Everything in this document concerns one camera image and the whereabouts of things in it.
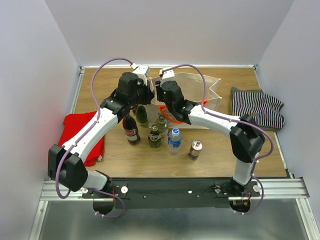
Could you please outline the beige canvas tote bag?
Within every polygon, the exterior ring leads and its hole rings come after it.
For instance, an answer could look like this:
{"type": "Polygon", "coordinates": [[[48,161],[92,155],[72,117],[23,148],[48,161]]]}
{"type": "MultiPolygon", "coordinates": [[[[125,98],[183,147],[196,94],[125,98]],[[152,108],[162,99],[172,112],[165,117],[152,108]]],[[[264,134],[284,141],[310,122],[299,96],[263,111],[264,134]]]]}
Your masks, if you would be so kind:
{"type": "MultiPolygon", "coordinates": [[[[200,103],[205,96],[206,102],[204,106],[207,109],[216,111],[219,107],[222,97],[220,97],[216,90],[220,84],[220,79],[206,75],[205,77],[206,87],[204,87],[203,79],[196,73],[175,73],[173,81],[176,81],[181,88],[182,94],[185,99],[200,103]]],[[[166,109],[163,102],[159,102],[156,97],[151,100],[151,104],[145,106],[148,126],[151,127],[156,123],[159,115],[165,114],[168,120],[168,126],[170,129],[203,129],[203,126],[189,125],[187,123],[179,123],[175,117],[166,109]]]]}

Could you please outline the blue label water bottle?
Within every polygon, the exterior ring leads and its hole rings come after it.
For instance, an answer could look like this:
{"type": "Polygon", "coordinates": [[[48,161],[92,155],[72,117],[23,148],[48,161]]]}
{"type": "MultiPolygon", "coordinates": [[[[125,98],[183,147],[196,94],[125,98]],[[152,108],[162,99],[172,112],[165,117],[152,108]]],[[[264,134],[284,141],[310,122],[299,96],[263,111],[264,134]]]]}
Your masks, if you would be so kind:
{"type": "Polygon", "coordinates": [[[179,128],[173,128],[168,135],[168,151],[172,155],[179,153],[181,149],[183,135],[179,128]]]}

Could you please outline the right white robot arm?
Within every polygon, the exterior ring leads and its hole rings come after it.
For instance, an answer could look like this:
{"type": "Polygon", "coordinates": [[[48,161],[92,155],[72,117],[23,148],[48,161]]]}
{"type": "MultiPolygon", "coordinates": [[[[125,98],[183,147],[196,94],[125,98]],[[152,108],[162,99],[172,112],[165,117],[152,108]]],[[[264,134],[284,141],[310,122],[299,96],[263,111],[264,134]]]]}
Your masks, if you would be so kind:
{"type": "Polygon", "coordinates": [[[265,137],[256,128],[253,117],[247,114],[242,117],[230,116],[203,108],[201,104],[185,99],[174,80],[164,83],[157,80],[155,89],[157,100],[165,103],[179,122],[205,127],[229,137],[236,165],[228,190],[236,196],[247,192],[255,160],[265,143],[265,137]]]}

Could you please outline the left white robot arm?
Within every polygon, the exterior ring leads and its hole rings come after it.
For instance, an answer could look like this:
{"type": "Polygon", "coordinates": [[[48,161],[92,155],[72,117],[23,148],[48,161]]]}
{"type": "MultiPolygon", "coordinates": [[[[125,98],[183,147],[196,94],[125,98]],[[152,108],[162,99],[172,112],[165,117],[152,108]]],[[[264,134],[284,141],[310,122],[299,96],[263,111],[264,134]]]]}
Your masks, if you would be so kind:
{"type": "Polygon", "coordinates": [[[87,171],[84,162],[104,135],[127,116],[131,107],[148,105],[154,98],[153,86],[148,82],[148,71],[124,72],[117,88],[102,101],[94,117],[62,146],[54,144],[48,151],[48,176],[57,185],[72,192],[80,188],[93,188],[101,198],[111,191],[108,177],[87,171]]]}

